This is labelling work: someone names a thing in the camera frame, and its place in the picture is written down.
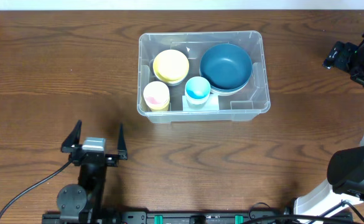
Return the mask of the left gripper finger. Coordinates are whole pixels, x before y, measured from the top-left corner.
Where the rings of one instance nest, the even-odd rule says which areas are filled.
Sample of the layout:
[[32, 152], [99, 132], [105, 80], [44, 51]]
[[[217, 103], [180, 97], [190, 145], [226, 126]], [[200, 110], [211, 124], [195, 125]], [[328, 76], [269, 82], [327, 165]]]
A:
[[121, 160], [128, 159], [128, 150], [126, 147], [122, 123], [120, 124], [120, 127], [119, 127], [117, 150], [118, 150], [118, 156]]
[[71, 133], [66, 137], [61, 145], [61, 152], [71, 153], [80, 147], [80, 135], [82, 130], [82, 121], [78, 120]]

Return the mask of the yellow cup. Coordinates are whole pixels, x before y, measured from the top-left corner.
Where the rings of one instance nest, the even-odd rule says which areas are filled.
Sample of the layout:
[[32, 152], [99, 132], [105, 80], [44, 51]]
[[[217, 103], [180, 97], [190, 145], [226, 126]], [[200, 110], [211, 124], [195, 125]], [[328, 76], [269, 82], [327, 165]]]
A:
[[150, 105], [149, 108], [153, 112], [168, 111], [169, 104], [165, 104], [165, 105]]
[[161, 104], [153, 104], [148, 101], [146, 102], [151, 111], [167, 111], [169, 109], [169, 103], [169, 100]]

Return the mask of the pink cup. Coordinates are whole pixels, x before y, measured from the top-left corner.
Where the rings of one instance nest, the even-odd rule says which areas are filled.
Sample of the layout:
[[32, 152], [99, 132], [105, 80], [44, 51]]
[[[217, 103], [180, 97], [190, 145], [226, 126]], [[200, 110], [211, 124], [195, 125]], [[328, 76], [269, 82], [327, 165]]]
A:
[[163, 82], [150, 82], [144, 88], [143, 97], [148, 105], [164, 105], [170, 100], [169, 87]]

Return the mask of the green cup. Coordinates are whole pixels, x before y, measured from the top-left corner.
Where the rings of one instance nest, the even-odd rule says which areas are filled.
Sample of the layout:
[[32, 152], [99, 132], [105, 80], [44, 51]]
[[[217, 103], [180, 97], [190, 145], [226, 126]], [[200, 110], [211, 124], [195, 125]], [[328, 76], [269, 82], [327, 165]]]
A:
[[194, 104], [194, 103], [191, 103], [191, 102], [187, 102], [187, 107], [188, 109], [190, 110], [201, 110], [203, 109], [205, 106], [205, 103], [201, 103], [201, 104]]

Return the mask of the cream cup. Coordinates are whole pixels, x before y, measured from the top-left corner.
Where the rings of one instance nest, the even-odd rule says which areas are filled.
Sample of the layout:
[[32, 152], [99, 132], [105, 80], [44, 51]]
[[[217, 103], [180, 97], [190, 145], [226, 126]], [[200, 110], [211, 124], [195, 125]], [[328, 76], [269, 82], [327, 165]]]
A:
[[210, 95], [206, 95], [203, 98], [196, 99], [196, 98], [192, 98], [187, 93], [185, 94], [185, 98], [186, 98], [187, 102], [190, 103], [190, 104], [192, 104], [192, 105], [202, 105], [202, 104], [205, 104], [207, 102], [207, 100], [209, 99], [209, 96]]

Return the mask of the white small bowl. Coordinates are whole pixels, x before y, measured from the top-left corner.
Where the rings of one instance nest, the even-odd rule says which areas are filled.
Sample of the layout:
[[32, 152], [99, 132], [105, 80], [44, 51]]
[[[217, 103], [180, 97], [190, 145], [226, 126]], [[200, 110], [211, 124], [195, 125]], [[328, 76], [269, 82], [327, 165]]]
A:
[[173, 70], [167, 70], [167, 71], [164, 71], [163, 73], [154, 71], [154, 74], [155, 74], [156, 78], [160, 77], [167, 81], [176, 81], [176, 80], [180, 80], [181, 78], [185, 79], [187, 77], [186, 73], [173, 71]]

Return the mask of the blue cup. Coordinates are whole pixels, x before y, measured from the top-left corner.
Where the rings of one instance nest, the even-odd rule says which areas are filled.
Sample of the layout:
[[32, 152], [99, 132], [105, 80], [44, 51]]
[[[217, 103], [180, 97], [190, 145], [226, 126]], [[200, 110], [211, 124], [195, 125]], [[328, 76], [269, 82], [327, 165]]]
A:
[[209, 96], [210, 83], [203, 77], [192, 77], [185, 84], [185, 94], [195, 100], [202, 100]]

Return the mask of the yellow small bowl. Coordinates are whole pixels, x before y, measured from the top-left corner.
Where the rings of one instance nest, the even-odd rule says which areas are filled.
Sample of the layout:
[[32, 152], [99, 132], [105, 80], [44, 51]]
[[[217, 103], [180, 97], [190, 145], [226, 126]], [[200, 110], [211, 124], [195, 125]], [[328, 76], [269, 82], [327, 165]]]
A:
[[162, 51], [153, 62], [153, 70], [160, 73], [173, 70], [188, 74], [189, 67], [188, 58], [182, 52], [173, 49]]

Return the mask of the large cream bowl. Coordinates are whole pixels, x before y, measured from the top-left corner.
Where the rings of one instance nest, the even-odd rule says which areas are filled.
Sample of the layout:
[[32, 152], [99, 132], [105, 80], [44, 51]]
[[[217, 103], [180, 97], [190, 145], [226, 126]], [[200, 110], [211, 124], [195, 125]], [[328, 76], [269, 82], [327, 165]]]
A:
[[211, 86], [211, 93], [219, 95], [219, 96], [230, 96], [230, 95], [234, 95], [235, 93], [244, 89], [244, 87], [245, 86], [243, 85], [243, 86], [233, 89], [233, 90], [222, 90], [222, 89], [216, 88], [214, 86]]

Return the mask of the dark blue bowl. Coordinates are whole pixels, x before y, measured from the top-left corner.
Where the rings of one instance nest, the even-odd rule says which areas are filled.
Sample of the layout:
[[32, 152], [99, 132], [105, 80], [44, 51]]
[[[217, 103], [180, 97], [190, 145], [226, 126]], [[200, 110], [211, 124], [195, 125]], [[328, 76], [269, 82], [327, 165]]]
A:
[[207, 79], [211, 89], [232, 92], [243, 88], [251, 78], [245, 72], [215, 72], [205, 73], [200, 71], [200, 76]]
[[252, 74], [253, 63], [249, 54], [233, 44], [218, 44], [208, 49], [200, 61], [200, 71], [245, 72]]

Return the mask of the grey small bowl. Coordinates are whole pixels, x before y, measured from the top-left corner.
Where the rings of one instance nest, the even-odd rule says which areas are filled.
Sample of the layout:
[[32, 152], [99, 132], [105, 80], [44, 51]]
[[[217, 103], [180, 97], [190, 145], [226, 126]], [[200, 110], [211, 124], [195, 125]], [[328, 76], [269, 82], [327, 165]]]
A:
[[176, 85], [179, 85], [179, 84], [181, 84], [182, 82], [183, 82], [183, 78], [181, 78], [180, 80], [176, 80], [176, 81], [167, 81], [167, 80], [165, 80], [165, 79], [162, 79], [162, 78], [160, 78], [160, 77], [157, 77], [157, 79], [159, 80], [159, 81], [161, 81], [161, 82], [164, 82], [166, 85], [168, 85], [168, 86], [176, 86]]

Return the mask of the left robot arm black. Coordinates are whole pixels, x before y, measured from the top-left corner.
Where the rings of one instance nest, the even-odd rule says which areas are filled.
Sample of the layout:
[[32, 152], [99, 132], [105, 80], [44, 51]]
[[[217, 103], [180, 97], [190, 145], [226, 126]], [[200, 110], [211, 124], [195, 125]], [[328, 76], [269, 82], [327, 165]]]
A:
[[101, 207], [108, 167], [128, 158], [123, 126], [119, 127], [117, 154], [106, 153], [106, 139], [88, 137], [80, 144], [82, 122], [77, 121], [61, 145], [68, 161], [80, 168], [78, 183], [66, 185], [57, 196], [56, 223], [118, 223], [119, 215]]

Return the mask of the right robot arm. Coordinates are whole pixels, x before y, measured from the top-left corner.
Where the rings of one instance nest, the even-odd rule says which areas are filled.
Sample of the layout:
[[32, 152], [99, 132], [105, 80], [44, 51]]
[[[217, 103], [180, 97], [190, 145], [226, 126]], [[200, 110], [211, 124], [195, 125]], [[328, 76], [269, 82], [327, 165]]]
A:
[[[359, 44], [336, 42], [323, 62], [348, 74], [351, 81], [364, 88], [364, 32]], [[342, 221], [339, 213], [364, 203], [364, 132], [355, 147], [333, 154], [326, 179], [308, 194], [292, 203], [297, 223]]]

